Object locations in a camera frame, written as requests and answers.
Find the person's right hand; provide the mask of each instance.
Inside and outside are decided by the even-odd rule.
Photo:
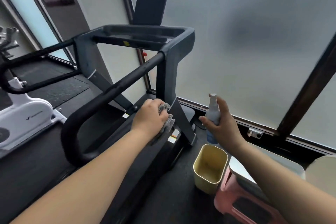
[[[237,122],[231,116],[225,100],[217,96],[217,103],[220,109],[220,123],[218,126],[204,116],[200,116],[199,120],[214,135],[217,142],[225,150],[233,154],[246,141],[240,134]]]

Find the pink stool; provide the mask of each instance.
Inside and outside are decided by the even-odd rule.
[[[216,209],[244,224],[288,224],[271,205],[245,191],[227,168],[214,200]]]

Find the yellow trash bin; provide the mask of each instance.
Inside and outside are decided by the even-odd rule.
[[[224,174],[227,153],[210,144],[201,148],[194,162],[195,185],[207,194],[214,194]]]

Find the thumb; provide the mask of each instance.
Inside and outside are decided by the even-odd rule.
[[[204,117],[204,116],[199,116],[198,119],[202,122],[203,126],[204,126],[206,129],[208,129],[211,133],[212,133],[212,132],[216,129],[216,127],[217,127],[211,120],[209,120],[208,118],[206,118],[206,117]]]

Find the power outlet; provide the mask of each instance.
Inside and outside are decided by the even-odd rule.
[[[255,137],[257,139],[260,139],[263,135],[263,132],[254,128],[249,128],[249,131],[247,132],[248,137]]]

